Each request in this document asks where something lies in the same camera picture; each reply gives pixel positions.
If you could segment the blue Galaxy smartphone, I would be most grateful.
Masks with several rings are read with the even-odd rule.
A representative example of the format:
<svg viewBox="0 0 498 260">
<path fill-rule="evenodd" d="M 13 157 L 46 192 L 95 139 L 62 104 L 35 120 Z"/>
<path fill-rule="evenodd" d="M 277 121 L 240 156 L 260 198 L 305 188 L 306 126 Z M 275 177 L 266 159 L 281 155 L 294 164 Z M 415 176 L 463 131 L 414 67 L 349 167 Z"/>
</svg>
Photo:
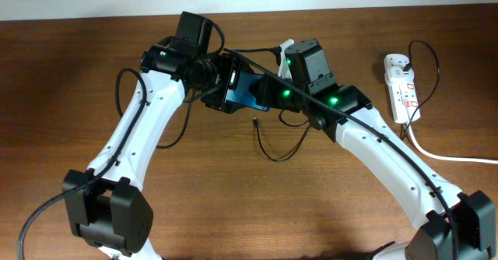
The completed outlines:
<svg viewBox="0 0 498 260">
<path fill-rule="evenodd" d="M 250 92 L 250 86 L 257 83 L 263 75 L 250 72 L 241 72 L 238 79 L 237 88 L 228 90 L 226 104 L 236 104 L 241 107 L 250 107 L 259 111 L 267 112 L 269 107 L 263 107 L 256 103 L 256 97 Z"/>
</svg>

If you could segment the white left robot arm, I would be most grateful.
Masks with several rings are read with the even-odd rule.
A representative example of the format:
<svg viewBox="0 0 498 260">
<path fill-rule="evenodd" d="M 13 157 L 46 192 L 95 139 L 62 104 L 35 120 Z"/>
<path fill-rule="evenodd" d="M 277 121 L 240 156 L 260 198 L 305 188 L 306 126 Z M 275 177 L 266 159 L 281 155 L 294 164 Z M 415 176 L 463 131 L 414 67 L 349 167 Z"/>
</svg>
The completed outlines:
<svg viewBox="0 0 498 260">
<path fill-rule="evenodd" d="M 173 36 L 146 51 L 135 95 L 105 147 L 87 170 L 70 170 L 62 183 L 71 232 L 110 259 L 158 259 L 149 234 L 153 210 L 142 194 L 149 161 L 189 89 L 205 96 L 219 88 L 209 51 L 210 19 L 182 12 Z"/>
</svg>

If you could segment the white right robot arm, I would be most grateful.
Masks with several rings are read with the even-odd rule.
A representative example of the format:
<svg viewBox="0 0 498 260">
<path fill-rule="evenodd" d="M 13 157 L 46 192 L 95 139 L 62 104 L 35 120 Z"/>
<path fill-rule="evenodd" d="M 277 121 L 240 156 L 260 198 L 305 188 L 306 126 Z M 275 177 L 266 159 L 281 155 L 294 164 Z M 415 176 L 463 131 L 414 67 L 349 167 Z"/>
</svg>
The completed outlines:
<svg viewBox="0 0 498 260">
<path fill-rule="evenodd" d="M 307 117 L 310 127 L 364 163 L 394 196 L 416 234 L 391 242 L 368 259 L 492 259 L 496 208 L 482 191 L 465 194 L 431 169 L 386 125 L 356 87 L 340 86 L 315 39 L 271 49 L 279 72 L 256 83 L 258 104 Z"/>
</svg>

